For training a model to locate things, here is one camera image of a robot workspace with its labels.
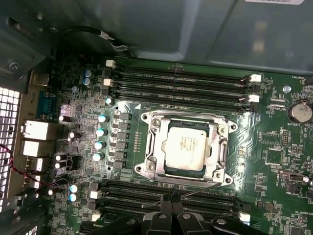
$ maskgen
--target chip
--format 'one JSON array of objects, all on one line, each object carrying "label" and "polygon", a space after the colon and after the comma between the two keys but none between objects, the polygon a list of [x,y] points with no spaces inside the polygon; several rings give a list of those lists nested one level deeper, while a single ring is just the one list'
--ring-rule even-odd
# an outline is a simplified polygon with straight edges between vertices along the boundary
[{"label": "chip", "polygon": [[124,168],[124,162],[122,162],[122,161],[114,161],[114,163],[113,163],[113,167],[115,168],[115,169],[123,169]]},{"label": "chip", "polygon": [[72,151],[73,151],[73,152],[78,152],[78,147],[77,147],[77,146],[73,146],[73,147],[72,147]]},{"label": "chip", "polygon": [[258,202],[258,203],[257,203],[257,207],[258,207],[259,209],[263,208],[263,202]]},{"label": "chip", "polygon": [[116,159],[124,159],[126,157],[126,152],[116,151],[114,157]]},{"label": "chip", "polygon": [[83,188],[88,188],[88,187],[89,187],[89,182],[84,181],[84,182],[82,183],[82,187],[83,187]]},{"label": "chip", "polygon": [[131,115],[128,114],[128,113],[120,113],[119,119],[121,119],[121,120],[130,120],[131,119]]},{"label": "chip", "polygon": [[99,189],[99,184],[96,183],[96,182],[92,182],[91,185],[90,185],[90,190],[92,191],[98,191]]},{"label": "chip", "polygon": [[128,130],[130,127],[129,123],[125,123],[125,122],[120,122],[118,124],[118,128],[121,130]]},{"label": "chip", "polygon": [[172,127],[163,146],[168,167],[201,171],[204,164],[206,132]]},{"label": "chip", "polygon": [[83,110],[83,106],[82,105],[76,105],[75,111],[81,112],[82,110]]},{"label": "chip", "polygon": [[94,127],[93,126],[88,126],[87,127],[88,132],[94,132]]},{"label": "chip", "polygon": [[86,168],[85,173],[86,173],[87,175],[92,175],[93,169],[92,169],[92,168]]},{"label": "chip", "polygon": [[127,142],[121,142],[121,141],[119,141],[119,142],[116,143],[116,148],[126,149],[127,146],[128,146],[128,143],[127,143]]},{"label": "chip", "polygon": [[271,202],[266,202],[264,207],[265,207],[265,210],[272,211],[274,209],[274,204]]},{"label": "chip", "polygon": [[128,136],[129,136],[129,134],[128,133],[126,133],[126,132],[118,132],[117,133],[117,138],[118,139],[128,139]]},{"label": "chip", "polygon": [[98,86],[97,86],[97,87],[94,87],[94,88],[93,88],[93,91],[94,91],[94,92],[100,92],[100,91],[101,91],[101,88],[98,87]]},{"label": "chip", "polygon": [[101,92],[101,95],[108,95],[109,94],[109,88],[106,88],[106,87],[102,87],[102,92]]},{"label": "chip", "polygon": [[302,228],[291,227],[290,235],[302,235],[302,234],[303,234]]}]

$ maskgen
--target capacitor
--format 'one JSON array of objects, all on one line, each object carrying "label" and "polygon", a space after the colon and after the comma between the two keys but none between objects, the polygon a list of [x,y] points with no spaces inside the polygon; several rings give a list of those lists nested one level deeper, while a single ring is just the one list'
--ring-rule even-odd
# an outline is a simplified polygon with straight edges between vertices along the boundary
[{"label": "capacitor", "polygon": [[93,156],[92,156],[92,159],[95,161],[95,162],[98,162],[100,161],[101,159],[104,158],[104,155],[103,153],[95,153]]},{"label": "capacitor", "polygon": [[113,105],[113,100],[110,97],[107,97],[104,102],[108,106]]},{"label": "capacitor", "polygon": [[54,165],[56,169],[60,169],[67,166],[67,162],[59,162]]},{"label": "capacitor", "polygon": [[84,84],[86,87],[90,88],[90,87],[92,87],[93,82],[92,82],[89,78],[84,78],[84,79],[83,79],[83,84]]},{"label": "capacitor", "polygon": [[68,199],[71,202],[76,202],[78,198],[79,198],[79,193],[71,193],[68,197]]},{"label": "capacitor", "polygon": [[93,72],[90,71],[90,70],[86,70],[86,71],[84,72],[84,76],[85,76],[86,78],[92,79],[92,78],[93,78]]},{"label": "capacitor", "polygon": [[305,123],[313,116],[312,107],[307,102],[292,104],[288,108],[288,117],[294,123]]},{"label": "capacitor", "polygon": [[68,136],[72,139],[75,139],[75,138],[80,138],[82,134],[80,132],[70,132]]},{"label": "capacitor", "polygon": [[105,146],[107,146],[107,144],[103,141],[97,141],[96,143],[94,143],[94,148],[97,150],[104,148]]},{"label": "capacitor", "polygon": [[56,194],[57,192],[61,191],[61,189],[59,187],[54,187],[54,188],[50,188],[48,190],[48,195],[49,196],[52,196],[54,194]]},{"label": "capacitor", "polygon": [[96,131],[97,137],[106,136],[107,134],[108,134],[108,131],[107,131],[107,130],[104,130],[104,129],[98,129],[98,130]]},{"label": "capacitor", "polygon": [[71,192],[77,192],[78,190],[80,190],[80,184],[79,183],[75,183],[75,184],[71,185],[69,187],[69,190]]},{"label": "capacitor", "polygon": [[59,154],[55,156],[56,161],[64,161],[67,160],[67,155],[66,154]]},{"label": "capacitor", "polygon": [[60,115],[59,116],[59,121],[71,122],[71,118],[68,117],[68,116]]},{"label": "capacitor", "polygon": [[109,117],[106,116],[106,115],[104,115],[104,114],[101,114],[101,115],[99,115],[99,117],[98,117],[98,121],[99,121],[99,122],[108,122],[108,121],[109,121]]}]

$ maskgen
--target screw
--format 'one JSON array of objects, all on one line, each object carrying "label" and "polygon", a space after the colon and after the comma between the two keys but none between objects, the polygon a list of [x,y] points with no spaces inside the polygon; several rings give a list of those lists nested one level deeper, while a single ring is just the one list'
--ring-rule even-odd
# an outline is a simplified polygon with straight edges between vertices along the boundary
[{"label": "screw", "polygon": [[283,92],[286,93],[286,94],[290,93],[291,90],[292,90],[292,88],[290,86],[284,86],[283,87]]},{"label": "screw", "polygon": [[184,219],[190,219],[191,218],[191,215],[190,214],[183,214],[182,217]]},{"label": "screw", "polygon": [[18,70],[20,68],[20,64],[16,61],[9,61],[10,70]]},{"label": "screw", "polygon": [[218,128],[218,132],[219,132],[219,134],[223,135],[226,132],[225,127]]},{"label": "screw", "polygon": [[134,219],[130,219],[130,220],[127,220],[126,224],[128,225],[132,225],[134,224],[136,221]]},{"label": "screw", "polygon": [[226,224],[226,221],[223,220],[223,219],[218,219],[216,222],[217,222],[218,224],[220,224],[220,225]]},{"label": "screw", "polygon": [[155,118],[155,119],[152,119],[152,126],[155,126],[155,127],[158,127],[160,126],[160,120]]},{"label": "screw", "polygon": [[215,173],[215,178],[218,178],[218,179],[219,179],[220,177],[221,177],[221,174],[220,174],[220,173],[218,173],[218,172]]},{"label": "screw", "polygon": [[147,167],[149,170],[154,170],[156,168],[156,165],[154,163],[148,163]]}]

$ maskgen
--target cable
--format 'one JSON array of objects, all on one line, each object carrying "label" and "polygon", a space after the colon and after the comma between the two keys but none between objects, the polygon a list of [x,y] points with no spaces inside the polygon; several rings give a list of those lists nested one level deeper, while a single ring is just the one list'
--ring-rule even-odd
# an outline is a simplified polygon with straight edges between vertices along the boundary
[{"label": "cable", "polygon": [[25,172],[23,172],[23,171],[20,171],[20,170],[18,170],[17,168],[15,168],[15,167],[13,166],[13,159],[14,159],[14,157],[13,157],[13,153],[12,153],[11,149],[9,149],[7,146],[5,146],[4,144],[1,144],[1,143],[0,143],[0,147],[1,147],[2,149],[4,149],[4,151],[5,151],[6,153],[10,154],[10,158],[9,158],[9,168],[10,168],[10,169],[12,169],[13,171],[19,173],[20,175],[23,175],[23,176],[24,176],[25,178],[27,178],[27,179],[30,179],[30,180],[32,180],[32,181],[34,181],[34,182],[38,182],[38,183],[41,184],[41,185],[52,186],[52,184],[48,184],[48,183],[45,183],[45,182],[43,182],[43,181],[37,180],[37,179],[35,179],[34,177],[28,175],[27,173],[25,173]]},{"label": "cable", "polygon": [[[195,192],[189,192],[189,193],[183,194],[182,196],[180,196],[180,198],[189,197],[189,196],[195,195],[197,193],[204,192],[204,191],[207,191],[207,190],[212,189],[212,188],[216,188],[216,187],[221,186],[221,185],[222,185],[221,183],[217,183],[217,184],[211,185],[209,187],[200,189],[200,190],[195,191]],[[141,208],[155,207],[155,206],[157,206],[160,203],[161,203],[161,201],[142,204]]]}]

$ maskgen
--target black cable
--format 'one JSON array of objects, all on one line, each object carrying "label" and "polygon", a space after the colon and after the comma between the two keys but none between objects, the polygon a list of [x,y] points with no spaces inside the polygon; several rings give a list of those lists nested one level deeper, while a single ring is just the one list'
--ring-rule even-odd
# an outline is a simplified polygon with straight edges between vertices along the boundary
[{"label": "black cable", "polygon": [[64,30],[61,31],[61,36],[67,34],[67,33],[75,33],[75,32],[86,32],[86,33],[91,33],[91,34],[95,34],[97,36],[101,35],[101,30],[96,29],[94,27],[90,27],[90,26],[71,26],[68,27]]}]

